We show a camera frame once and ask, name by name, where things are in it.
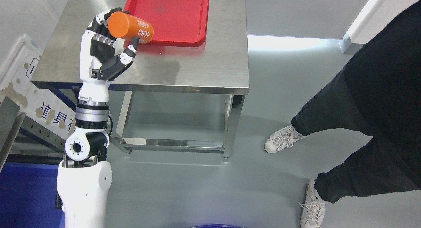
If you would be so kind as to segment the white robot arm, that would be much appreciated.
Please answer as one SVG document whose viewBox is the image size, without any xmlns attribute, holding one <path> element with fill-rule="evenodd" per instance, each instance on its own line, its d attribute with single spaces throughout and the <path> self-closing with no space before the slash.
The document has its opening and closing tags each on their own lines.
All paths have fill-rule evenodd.
<svg viewBox="0 0 421 228">
<path fill-rule="evenodd" d="M 75 130 L 65 142 L 58 166 L 57 192 L 66 228 L 103 228 L 113 174 L 107 159 L 106 102 L 79 100 Z"/>
</svg>

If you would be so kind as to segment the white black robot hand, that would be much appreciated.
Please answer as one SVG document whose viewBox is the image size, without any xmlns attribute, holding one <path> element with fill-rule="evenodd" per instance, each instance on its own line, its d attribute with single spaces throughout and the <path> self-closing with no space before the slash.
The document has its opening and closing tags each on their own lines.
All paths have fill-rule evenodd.
<svg viewBox="0 0 421 228">
<path fill-rule="evenodd" d="M 82 87 L 78 93 L 80 102 L 108 102 L 111 81 L 125 72 L 136 56 L 139 37 L 133 37 L 126 49 L 115 54 L 117 38 L 109 32 L 108 19 L 118 11 L 122 11 L 122 8 L 108 9 L 97 14 L 82 34 L 79 63 Z"/>
</svg>

